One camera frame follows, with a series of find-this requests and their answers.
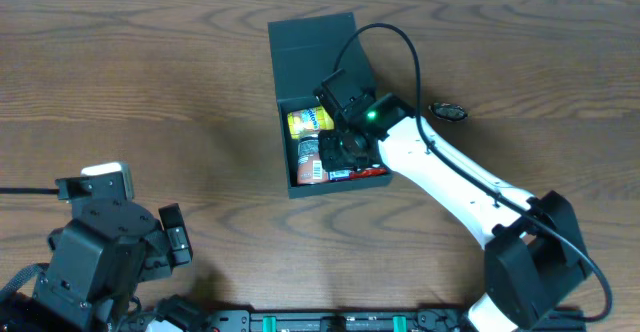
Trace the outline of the red Hello Panda box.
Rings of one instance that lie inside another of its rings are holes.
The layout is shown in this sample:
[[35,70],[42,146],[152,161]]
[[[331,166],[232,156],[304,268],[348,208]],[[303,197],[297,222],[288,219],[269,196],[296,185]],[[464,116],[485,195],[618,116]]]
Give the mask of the red Hello Panda box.
[[376,177],[376,176],[385,175],[387,173],[388,173],[388,170],[385,167],[381,167],[381,166],[368,167],[361,170],[351,171],[349,175],[349,179],[356,180],[356,179],[363,179],[363,178],[369,178],[369,177]]

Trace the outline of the red Pringles can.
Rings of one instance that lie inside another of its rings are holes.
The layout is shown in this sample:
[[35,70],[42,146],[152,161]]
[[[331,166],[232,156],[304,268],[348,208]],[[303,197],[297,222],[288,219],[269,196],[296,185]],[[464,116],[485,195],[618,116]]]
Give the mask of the red Pringles can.
[[317,134],[306,135],[298,143],[297,183],[299,185],[322,184],[329,181],[320,154]]

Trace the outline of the yellow Mentos bottle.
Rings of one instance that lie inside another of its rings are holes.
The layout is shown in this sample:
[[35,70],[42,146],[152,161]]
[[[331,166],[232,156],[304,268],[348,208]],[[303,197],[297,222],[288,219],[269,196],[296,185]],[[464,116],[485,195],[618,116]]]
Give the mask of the yellow Mentos bottle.
[[287,114],[287,123],[289,134],[294,140],[307,134],[335,128],[333,119],[321,106],[290,112]]

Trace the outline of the small dark snack wrapper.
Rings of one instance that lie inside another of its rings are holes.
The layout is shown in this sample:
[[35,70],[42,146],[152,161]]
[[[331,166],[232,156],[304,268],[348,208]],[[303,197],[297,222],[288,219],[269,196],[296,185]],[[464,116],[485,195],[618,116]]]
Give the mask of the small dark snack wrapper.
[[448,122],[461,122],[468,117],[467,111],[457,104],[434,102],[429,110],[436,118]]

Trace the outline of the black gift box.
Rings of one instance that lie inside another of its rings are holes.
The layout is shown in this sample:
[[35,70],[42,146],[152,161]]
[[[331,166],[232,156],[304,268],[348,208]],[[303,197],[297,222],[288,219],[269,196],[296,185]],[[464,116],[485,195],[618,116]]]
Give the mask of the black gift box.
[[341,48],[356,30],[352,12],[268,24],[287,192],[291,199],[384,187],[393,179],[393,176],[387,173],[315,185],[297,183],[298,142],[290,136],[287,115],[319,105],[313,91],[332,73]]

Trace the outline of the small blue barcode box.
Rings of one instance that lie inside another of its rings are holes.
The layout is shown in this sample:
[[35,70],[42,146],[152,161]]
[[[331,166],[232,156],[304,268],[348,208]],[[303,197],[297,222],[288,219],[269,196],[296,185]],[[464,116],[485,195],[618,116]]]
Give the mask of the small blue barcode box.
[[351,170],[332,171],[332,172],[329,172],[328,175],[329,175],[329,180],[331,182],[345,181],[350,179]]

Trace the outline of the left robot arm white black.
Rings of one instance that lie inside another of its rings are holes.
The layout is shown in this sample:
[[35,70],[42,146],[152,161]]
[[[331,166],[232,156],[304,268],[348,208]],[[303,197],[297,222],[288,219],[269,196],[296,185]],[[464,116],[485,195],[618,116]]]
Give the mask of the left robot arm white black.
[[69,223],[47,237],[48,263],[21,269],[1,290],[4,331],[114,331],[133,317],[137,286],[191,263],[178,204],[157,215],[134,203],[125,172],[56,180]]

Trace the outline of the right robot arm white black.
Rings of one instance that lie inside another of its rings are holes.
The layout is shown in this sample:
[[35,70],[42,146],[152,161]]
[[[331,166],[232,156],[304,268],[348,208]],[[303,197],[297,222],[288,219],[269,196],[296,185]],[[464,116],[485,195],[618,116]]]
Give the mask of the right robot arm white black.
[[320,134],[325,169],[384,166],[423,189],[484,252],[485,292],[466,313],[477,331],[533,329],[593,272],[570,202],[517,188],[442,139],[393,94],[376,98],[339,70],[313,92],[334,122]]

